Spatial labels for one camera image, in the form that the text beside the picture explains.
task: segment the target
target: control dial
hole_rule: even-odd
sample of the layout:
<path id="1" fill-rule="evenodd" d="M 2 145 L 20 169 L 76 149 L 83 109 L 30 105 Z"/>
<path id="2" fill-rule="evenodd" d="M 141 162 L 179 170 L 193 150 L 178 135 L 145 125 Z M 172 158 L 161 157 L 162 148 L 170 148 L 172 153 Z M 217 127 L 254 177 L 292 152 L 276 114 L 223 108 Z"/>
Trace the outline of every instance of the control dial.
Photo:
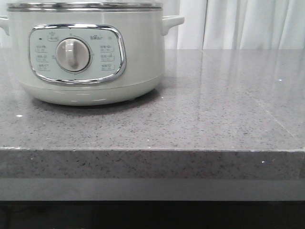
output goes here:
<path id="1" fill-rule="evenodd" d="M 88 65 L 90 52 L 84 42 L 68 38 L 57 46 L 56 60 L 62 68 L 70 72 L 79 72 Z"/>

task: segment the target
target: cooker handle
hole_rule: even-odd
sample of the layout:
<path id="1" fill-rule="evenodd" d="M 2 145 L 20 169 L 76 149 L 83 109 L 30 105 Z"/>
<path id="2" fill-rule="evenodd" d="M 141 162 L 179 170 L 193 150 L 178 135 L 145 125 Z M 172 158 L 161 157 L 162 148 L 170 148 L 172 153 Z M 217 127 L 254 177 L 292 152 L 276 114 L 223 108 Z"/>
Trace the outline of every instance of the cooker handle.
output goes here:
<path id="1" fill-rule="evenodd" d="M 7 35 L 10 34 L 8 17 L 0 16 L 0 28 L 3 28 Z"/>
<path id="2" fill-rule="evenodd" d="M 162 35 L 165 36 L 168 34 L 168 31 L 171 27 L 181 25 L 184 23 L 184 17 L 173 15 L 173 16 L 164 16 L 162 19 Z"/>

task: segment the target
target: control panel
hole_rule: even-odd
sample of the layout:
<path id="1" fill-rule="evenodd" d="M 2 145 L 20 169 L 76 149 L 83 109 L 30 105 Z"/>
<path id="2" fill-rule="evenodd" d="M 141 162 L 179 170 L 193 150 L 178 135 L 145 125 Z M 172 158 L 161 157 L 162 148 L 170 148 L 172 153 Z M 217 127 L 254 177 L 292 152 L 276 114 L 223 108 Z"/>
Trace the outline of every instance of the control panel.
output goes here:
<path id="1" fill-rule="evenodd" d="M 103 83 L 117 79 L 126 68 L 122 35 L 109 25 L 36 26 L 29 45 L 33 72 L 50 83 Z"/>

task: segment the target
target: speckled stone surface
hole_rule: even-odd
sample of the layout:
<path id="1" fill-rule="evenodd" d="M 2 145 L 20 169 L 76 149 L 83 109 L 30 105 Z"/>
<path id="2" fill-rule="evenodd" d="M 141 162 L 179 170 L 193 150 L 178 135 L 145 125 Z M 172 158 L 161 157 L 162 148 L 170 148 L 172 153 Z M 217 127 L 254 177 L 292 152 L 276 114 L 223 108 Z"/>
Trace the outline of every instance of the speckled stone surface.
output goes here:
<path id="1" fill-rule="evenodd" d="M 166 52 L 166 73 L 130 102 L 33 99 L 0 49 L 0 177 L 305 177 L 304 51 Z"/>

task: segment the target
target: white slow cooker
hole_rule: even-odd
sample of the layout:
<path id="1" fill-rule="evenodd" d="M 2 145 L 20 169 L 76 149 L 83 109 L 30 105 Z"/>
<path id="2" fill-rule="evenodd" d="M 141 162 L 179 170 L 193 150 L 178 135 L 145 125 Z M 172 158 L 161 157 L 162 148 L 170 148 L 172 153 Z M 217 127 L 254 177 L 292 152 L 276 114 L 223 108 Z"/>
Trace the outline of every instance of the white slow cooker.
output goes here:
<path id="1" fill-rule="evenodd" d="M 164 73 L 164 38 L 184 17 L 161 3 L 18 1 L 0 27 L 11 36 L 18 81 L 54 104 L 99 105 L 141 96 Z"/>

